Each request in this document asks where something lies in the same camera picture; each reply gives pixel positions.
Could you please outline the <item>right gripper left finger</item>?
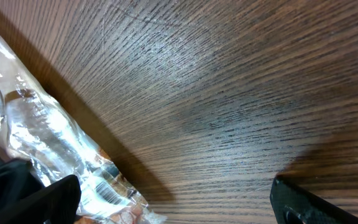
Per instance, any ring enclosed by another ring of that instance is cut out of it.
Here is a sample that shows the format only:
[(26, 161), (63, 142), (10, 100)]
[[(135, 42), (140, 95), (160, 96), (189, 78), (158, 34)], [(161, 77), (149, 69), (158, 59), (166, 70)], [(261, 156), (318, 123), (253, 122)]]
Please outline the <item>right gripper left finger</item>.
[(44, 187), (31, 168), (20, 159), (0, 165), (0, 223), (74, 223), (81, 198), (77, 176)]

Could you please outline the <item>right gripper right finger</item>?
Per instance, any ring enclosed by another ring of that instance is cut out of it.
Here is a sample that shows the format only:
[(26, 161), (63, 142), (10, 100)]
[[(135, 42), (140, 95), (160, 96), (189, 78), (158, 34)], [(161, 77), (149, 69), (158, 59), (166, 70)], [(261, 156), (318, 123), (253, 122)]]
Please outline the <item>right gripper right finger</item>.
[(358, 217), (278, 175), (270, 203), (278, 224), (358, 224)]

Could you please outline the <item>beige clear food pouch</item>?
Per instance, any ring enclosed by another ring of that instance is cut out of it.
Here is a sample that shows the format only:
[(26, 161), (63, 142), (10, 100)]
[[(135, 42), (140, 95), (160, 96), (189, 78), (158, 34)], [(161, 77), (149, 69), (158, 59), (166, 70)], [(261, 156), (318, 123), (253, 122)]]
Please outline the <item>beige clear food pouch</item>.
[(0, 165), (31, 164), (44, 187), (77, 176), (74, 223), (163, 223), (100, 147), (40, 86), (0, 37)]

